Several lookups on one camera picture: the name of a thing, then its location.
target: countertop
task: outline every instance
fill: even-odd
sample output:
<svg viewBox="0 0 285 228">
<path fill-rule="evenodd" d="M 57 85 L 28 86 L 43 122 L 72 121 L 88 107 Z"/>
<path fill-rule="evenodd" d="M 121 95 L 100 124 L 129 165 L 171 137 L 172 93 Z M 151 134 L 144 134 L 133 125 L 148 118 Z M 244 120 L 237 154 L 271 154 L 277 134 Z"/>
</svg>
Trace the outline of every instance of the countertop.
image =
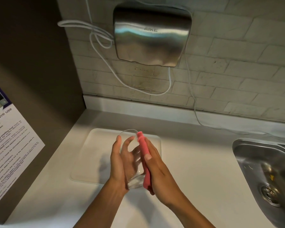
<svg viewBox="0 0 285 228">
<path fill-rule="evenodd" d="M 232 152 L 224 130 L 86 110 L 17 205 L 6 227 L 73 227 L 101 185 L 70 179 L 72 166 L 93 128 L 137 129 L 161 138 L 162 158 L 180 189 L 216 228 L 270 228 Z M 270 140 L 266 136 L 251 138 Z M 182 227 L 156 196 L 141 189 L 124 197 L 112 227 Z"/>
</svg>

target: tile wall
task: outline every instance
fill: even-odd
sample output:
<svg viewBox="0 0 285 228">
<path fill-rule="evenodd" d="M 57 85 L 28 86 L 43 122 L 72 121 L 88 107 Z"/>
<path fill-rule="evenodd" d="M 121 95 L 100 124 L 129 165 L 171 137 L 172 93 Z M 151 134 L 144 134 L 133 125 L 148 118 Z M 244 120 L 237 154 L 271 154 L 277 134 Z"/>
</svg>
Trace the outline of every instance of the tile wall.
<svg viewBox="0 0 285 228">
<path fill-rule="evenodd" d="M 123 0 L 89 0 L 94 23 L 112 33 Z M 285 122 L 285 0 L 143 0 L 194 12 L 187 48 L 198 110 Z M 63 19 L 89 21 L 84 0 L 58 0 Z M 184 55 L 162 96 L 124 87 L 89 43 L 89 30 L 66 28 L 84 94 L 192 108 Z M 128 85 L 151 93 L 169 86 L 167 68 L 121 61 L 114 47 L 97 48 Z"/>
</svg>

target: stainless steel sink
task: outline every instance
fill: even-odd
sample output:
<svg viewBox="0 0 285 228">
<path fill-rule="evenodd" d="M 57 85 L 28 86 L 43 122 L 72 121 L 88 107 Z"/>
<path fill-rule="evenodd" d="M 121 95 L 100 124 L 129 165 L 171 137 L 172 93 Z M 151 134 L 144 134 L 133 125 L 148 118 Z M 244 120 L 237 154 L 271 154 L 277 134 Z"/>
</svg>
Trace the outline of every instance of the stainless steel sink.
<svg viewBox="0 0 285 228">
<path fill-rule="evenodd" d="M 236 140 L 232 149 L 262 212 L 285 228 L 285 145 Z"/>
</svg>

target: instruction sheet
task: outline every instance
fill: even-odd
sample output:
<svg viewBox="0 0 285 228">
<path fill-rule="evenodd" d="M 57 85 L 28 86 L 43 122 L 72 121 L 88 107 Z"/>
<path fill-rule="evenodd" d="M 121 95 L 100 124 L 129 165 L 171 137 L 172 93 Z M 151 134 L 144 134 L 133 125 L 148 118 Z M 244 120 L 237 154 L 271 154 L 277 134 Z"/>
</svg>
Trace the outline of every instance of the instruction sheet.
<svg viewBox="0 0 285 228">
<path fill-rule="evenodd" d="M 44 143 L 0 89 L 0 200 Z"/>
</svg>

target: stainless steel hand dryer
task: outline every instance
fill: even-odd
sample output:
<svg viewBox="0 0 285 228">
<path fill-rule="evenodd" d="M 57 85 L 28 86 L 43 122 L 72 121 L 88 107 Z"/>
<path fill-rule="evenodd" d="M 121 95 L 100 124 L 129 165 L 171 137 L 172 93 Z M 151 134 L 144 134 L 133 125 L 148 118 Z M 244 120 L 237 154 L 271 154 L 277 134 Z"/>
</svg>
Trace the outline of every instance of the stainless steel hand dryer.
<svg viewBox="0 0 285 228">
<path fill-rule="evenodd" d="M 175 67 L 188 40 L 192 18 L 181 9 L 127 2 L 115 7 L 113 25 L 119 59 Z"/>
</svg>

